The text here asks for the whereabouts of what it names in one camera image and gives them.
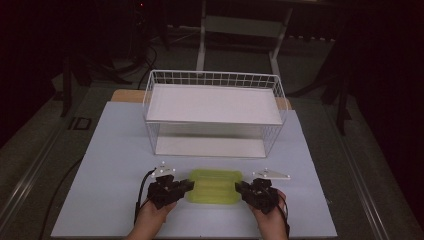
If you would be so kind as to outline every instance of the white plastic piece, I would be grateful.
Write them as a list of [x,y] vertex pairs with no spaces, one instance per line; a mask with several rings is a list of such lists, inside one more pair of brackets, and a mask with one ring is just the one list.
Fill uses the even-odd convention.
[[165,165],[165,162],[155,169],[155,171],[150,175],[152,178],[162,177],[166,175],[171,175],[175,172],[175,168],[171,168],[168,165]]
[[282,180],[290,180],[290,175],[279,173],[276,171],[269,170],[265,168],[259,172],[253,172],[253,176],[262,179],[282,179]]

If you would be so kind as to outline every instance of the human hand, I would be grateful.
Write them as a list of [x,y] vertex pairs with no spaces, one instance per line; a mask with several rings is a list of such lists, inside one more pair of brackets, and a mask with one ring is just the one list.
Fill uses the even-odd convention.
[[[285,201],[286,195],[280,190],[277,191],[278,195]],[[284,209],[284,201],[280,197],[278,198],[278,205],[281,209]],[[268,214],[263,214],[261,210],[250,205],[249,208],[258,222],[258,228],[264,240],[288,240],[285,221],[277,207]]]
[[159,232],[162,224],[166,221],[168,213],[177,205],[171,203],[157,209],[155,204],[147,201],[140,209],[133,230],[128,234],[126,240],[151,240]]

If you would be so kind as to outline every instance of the wire basket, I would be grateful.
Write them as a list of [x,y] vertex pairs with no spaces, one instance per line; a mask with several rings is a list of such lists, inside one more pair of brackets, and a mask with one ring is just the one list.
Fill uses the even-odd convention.
[[[255,91],[262,92],[266,91],[272,95],[272,104],[271,107],[275,108],[275,112],[278,115],[279,123],[278,124],[258,124],[246,121],[240,122],[217,122],[209,119],[152,119],[149,117],[149,113],[152,112],[153,102],[157,102],[158,100],[154,100],[155,88],[159,89],[161,87],[177,87],[177,88],[197,88],[195,89],[196,93],[199,91],[203,91],[204,89],[213,89],[213,91],[223,91],[230,89],[230,91],[237,91],[246,93],[246,90],[253,90],[249,93]],[[206,102],[204,104],[207,109],[209,105],[213,105],[214,101],[219,97],[218,95],[214,95],[211,98],[210,102]],[[160,155],[194,155],[194,156],[220,156],[220,157],[266,157],[268,153],[271,151],[271,148],[278,137],[284,122],[286,120],[288,110],[288,102],[285,98],[283,87],[281,84],[281,80],[277,75],[268,75],[268,74],[252,74],[252,73],[236,73],[236,72],[211,72],[211,71],[172,71],[172,70],[153,70],[150,72],[149,81],[146,87],[146,93],[143,100],[143,117],[146,123],[147,131],[149,134],[150,142],[152,145],[153,152],[155,154]],[[259,136],[260,142],[262,144],[263,153],[260,154],[251,154],[251,153],[228,153],[226,150],[222,150],[217,147],[215,149],[215,153],[207,153],[203,154],[200,152],[195,153],[165,153],[162,150],[158,150],[158,142],[160,142],[161,131],[165,131],[164,129],[173,129],[171,131],[173,136],[181,135],[187,133],[189,129],[189,134],[187,134],[185,140],[190,136],[201,137],[199,139],[210,138],[219,142],[223,142],[221,146],[226,148],[228,144],[233,144],[231,141],[243,140],[246,142],[246,138],[252,137],[257,140]],[[229,131],[237,131],[234,134],[227,134]],[[210,146],[215,146],[215,143],[206,143]],[[237,145],[236,148],[243,149],[249,148],[250,146],[246,145]]]

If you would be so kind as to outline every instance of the white tabletop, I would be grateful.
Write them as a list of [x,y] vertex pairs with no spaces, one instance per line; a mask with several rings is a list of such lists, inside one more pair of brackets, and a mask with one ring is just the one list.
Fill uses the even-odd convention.
[[[133,226],[140,183],[162,161],[176,169],[175,180],[195,168],[239,170],[244,181],[269,168],[291,180],[273,180],[287,195],[291,237],[335,237],[337,233],[295,111],[265,159],[171,157],[153,155],[140,103],[107,103],[72,188],[62,207],[53,237],[123,237]],[[147,195],[148,180],[143,192]],[[158,238],[259,238],[246,203],[193,204],[185,199],[168,215]]]

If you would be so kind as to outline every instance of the floor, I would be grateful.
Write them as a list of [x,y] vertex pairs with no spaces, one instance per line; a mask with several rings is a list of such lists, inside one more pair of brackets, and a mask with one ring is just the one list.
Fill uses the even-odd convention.
[[[170,40],[170,51],[158,38],[151,40],[150,61],[156,59],[158,69],[194,70],[199,30],[171,29]],[[257,47],[266,42],[230,40],[207,36],[205,70],[271,72],[266,49]],[[331,47],[332,42],[321,40],[285,40],[278,57],[284,91],[311,83]],[[116,89],[137,88],[145,71],[143,67],[124,75],[131,85],[114,84],[96,74],[90,87],[74,82],[74,103],[67,117],[59,117],[62,102],[52,99],[0,150],[0,206],[7,206],[0,215],[0,220],[7,220],[0,225],[1,239],[50,239],[78,168],[74,164],[84,156],[105,103]],[[60,90],[61,75],[52,81]],[[316,89],[290,101],[327,198],[336,239],[424,239],[354,97],[349,97],[351,119],[345,121],[342,136],[334,123],[336,105],[323,105],[322,92]],[[82,130],[73,119],[91,124]]]

